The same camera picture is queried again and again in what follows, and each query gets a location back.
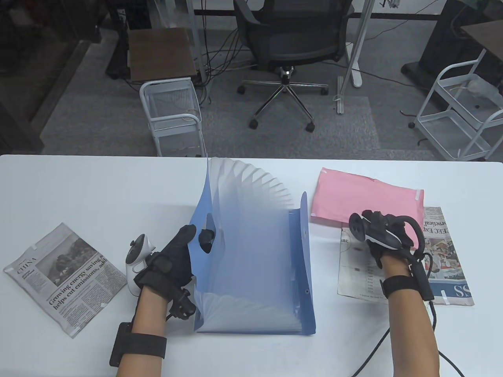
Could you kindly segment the person's right hand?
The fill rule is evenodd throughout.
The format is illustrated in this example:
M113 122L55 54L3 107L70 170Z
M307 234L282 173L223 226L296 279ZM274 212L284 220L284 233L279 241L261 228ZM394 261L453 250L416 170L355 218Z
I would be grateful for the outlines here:
M409 224L418 237L418 248L424 249L424 237L420 224L413 217L383 215L379 211L365 210L361 214L361 219L366 244L380 269L383 268L381 259L385 254L405 259L408 262L413 260L411 250L415 246L405 230L405 224Z

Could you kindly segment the person's left hand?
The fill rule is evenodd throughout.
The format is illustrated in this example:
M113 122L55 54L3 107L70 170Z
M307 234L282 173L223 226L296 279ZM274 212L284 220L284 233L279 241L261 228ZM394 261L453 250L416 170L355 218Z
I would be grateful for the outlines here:
M167 302L173 302L174 307L194 312L185 286L193 276L188 245L195 237L196 226L190 224L180 228L161 251L155 250L145 234L132 241L125 262L131 294L139 297L148 287Z

